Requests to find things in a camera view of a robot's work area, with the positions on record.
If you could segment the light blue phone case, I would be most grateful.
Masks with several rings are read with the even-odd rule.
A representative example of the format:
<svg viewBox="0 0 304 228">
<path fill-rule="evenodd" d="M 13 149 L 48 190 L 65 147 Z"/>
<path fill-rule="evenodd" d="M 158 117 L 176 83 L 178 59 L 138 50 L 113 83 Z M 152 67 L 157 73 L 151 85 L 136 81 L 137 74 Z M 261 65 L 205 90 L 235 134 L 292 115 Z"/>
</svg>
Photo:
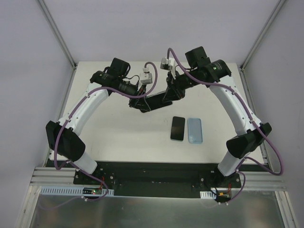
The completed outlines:
<svg viewBox="0 0 304 228">
<path fill-rule="evenodd" d="M 191 144 L 202 144 L 202 123 L 199 118 L 188 119 L 188 140 Z"/>
</svg>

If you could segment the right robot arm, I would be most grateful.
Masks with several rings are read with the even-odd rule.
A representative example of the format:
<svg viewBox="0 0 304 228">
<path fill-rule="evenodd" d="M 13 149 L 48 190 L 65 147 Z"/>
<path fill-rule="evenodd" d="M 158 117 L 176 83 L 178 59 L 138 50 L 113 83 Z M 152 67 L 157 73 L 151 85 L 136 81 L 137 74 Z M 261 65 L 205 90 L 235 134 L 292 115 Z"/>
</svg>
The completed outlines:
<svg viewBox="0 0 304 228">
<path fill-rule="evenodd" d="M 272 128 L 269 123 L 262 123 L 244 102 L 232 72 L 223 60 L 211 62 L 203 47 L 197 47 L 185 56 L 190 68 L 183 67 L 183 74 L 175 71 L 175 67 L 181 65 L 175 58 L 162 58 L 161 69 L 168 71 L 168 87 L 163 100 L 180 100 L 186 89 L 203 84 L 220 101 L 237 134 L 226 142 L 228 151 L 215 169 L 214 179 L 220 182 L 236 172 L 244 157 L 262 144 Z"/>
</svg>

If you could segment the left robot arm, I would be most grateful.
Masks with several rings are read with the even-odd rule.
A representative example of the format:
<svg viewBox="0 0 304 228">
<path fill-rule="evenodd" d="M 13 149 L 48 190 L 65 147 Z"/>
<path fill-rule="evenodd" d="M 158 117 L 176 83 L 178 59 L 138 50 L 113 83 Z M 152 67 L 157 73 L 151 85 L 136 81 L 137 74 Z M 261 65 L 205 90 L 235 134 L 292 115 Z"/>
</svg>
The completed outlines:
<svg viewBox="0 0 304 228">
<path fill-rule="evenodd" d="M 80 134 L 88 119 L 97 107 L 104 102 L 111 93 L 117 93 L 130 99 L 144 98 L 152 92 L 145 91 L 145 86 L 156 86 L 158 74 L 152 74 L 145 63 L 143 72 L 139 76 L 137 84 L 132 84 L 127 78 L 131 69 L 129 63 L 114 58 L 111 65 L 103 71 L 95 72 L 78 102 L 67 114 L 58 121 L 49 121 L 46 125 L 47 140 L 50 149 L 54 152 L 54 166 L 57 170 L 63 168 L 58 165 L 57 156 L 66 158 L 77 169 L 87 174 L 93 174 L 97 168 L 97 162 L 86 152 L 86 146 L 80 139 Z"/>
</svg>

